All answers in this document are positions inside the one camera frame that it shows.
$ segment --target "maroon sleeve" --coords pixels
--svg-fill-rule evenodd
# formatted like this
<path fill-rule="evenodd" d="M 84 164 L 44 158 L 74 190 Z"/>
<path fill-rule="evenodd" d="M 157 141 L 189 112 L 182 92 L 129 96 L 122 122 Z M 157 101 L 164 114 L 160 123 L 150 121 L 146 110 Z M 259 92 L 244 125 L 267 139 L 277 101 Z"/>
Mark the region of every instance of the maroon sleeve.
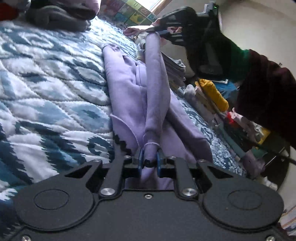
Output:
<path fill-rule="evenodd" d="M 235 110 L 296 148 L 296 81 L 287 68 L 250 50 L 250 72 L 240 86 Z"/>

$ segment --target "silver screw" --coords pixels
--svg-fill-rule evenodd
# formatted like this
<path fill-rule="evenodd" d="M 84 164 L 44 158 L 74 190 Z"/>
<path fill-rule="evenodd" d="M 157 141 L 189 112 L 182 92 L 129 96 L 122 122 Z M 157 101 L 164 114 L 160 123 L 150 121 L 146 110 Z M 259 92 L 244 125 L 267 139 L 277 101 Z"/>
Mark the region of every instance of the silver screw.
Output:
<path fill-rule="evenodd" d="M 151 199 L 151 198 L 153 198 L 153 195 L 152 195 L 152 194 L 146 194 L 144 197 L 145 197 L 146 199 Z"/>
<path fill-rule="evenodd" d="M 185 189 L 183 189 L 182 193 L 185 196 L 192 197 L 197 194 L 197 191 L 193 188 L 185 188 Z"/>
<path fill-rule="evenodd" d="M 31 238 L 27 235 L 22 236 L 22 241 L 31 241 Z"/>
<path fill-rule="evenodd" d="M 111 196 L 115 193 L 115 190 L 113 188 L 103 188 L 101 190 L 101 194 L 103 194 L 104 196 Z"/>
<path fill-rule="evenodd" d="M 276 241 L 276 238 L 274 236 L 268 236 L 266 241 Z"/>

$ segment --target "wall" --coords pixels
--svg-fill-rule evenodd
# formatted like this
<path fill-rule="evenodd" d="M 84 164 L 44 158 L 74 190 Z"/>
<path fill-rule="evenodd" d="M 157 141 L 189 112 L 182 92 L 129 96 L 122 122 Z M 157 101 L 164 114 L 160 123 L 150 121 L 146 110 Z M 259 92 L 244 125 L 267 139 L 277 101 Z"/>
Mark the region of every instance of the wall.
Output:
<path fill-rule="evenodd" d="M 290 0 L 255 1 L 234 1 L 224 5 L 221 8 L 223 33 L 239 47 L 251 48 L 270 60 L 281 62 L 296 76 L 296 21 L 289 17 L 291 10 L 296 10 L 296 3 Z M 296 159 L 294 149 L 292 158 Z M 285 207 L 296 204 L 295 165 L 290 165 L 279 193 Z"/>
<path fill-rule="evenodd" d="M 217 0 L 216 3 L 219 5 L 222 5 L 227 0 Z M 167 14 L 171 11 L 174 11 L 182 6 L 189 6 L 192 7 L 196 12 L 202 12 L 204 9 L 204 5 L 209 3 L 209 0 L 172 0 L 160 13 L 159 17 L 163 16 L 164 14 Z M 187 75 L 193 76 L 194 73 L 192 70 L 189 69 L 189 64 L 187 62 L 186 52 L 184 47 L 176 46 L 171 44 L 170 42 L 167 42 L 165 46 L 161 48 L 161 50 L 168 55 L 171 58 L 174 59 L 181 59 L 182 62 L 187 67 Z"/>

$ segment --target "rolled yellow fabric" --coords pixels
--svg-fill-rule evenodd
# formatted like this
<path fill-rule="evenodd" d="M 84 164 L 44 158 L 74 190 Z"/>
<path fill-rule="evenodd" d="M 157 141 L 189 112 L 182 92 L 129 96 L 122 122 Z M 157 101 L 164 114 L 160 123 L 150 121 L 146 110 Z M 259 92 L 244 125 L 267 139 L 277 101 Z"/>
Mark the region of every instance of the rolled yellow fabric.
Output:
<path fill-rule="evenodd" d="M 217 108 L 221 112 L 225 112 L 229 108 L 229 104 L 226 99 L 223 98 L 221 93 L 216 89 L 214 83 L 210 80 L 200 79 L 200 86 L 203 91 L 211 98 L 211 100 L 216 104 Z"/>

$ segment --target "bed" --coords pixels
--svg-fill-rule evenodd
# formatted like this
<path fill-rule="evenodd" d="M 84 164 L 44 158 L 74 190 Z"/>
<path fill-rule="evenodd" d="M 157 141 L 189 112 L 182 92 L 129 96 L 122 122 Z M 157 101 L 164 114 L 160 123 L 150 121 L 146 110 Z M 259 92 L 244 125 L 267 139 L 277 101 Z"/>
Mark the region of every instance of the bed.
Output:
<path fill-rule="evenodd" d="M 98 157 L 112 162 L 112 109 L 102 54 L 106 42 L 135 58 L 135 44 L 98 18 L 86 33 L 0 23 L 2 237 L 18 227 L 11 199 L 18 190 Z M 244 175 L 227 143 L 178 98 L 206 136 L 215 164 Z"/>

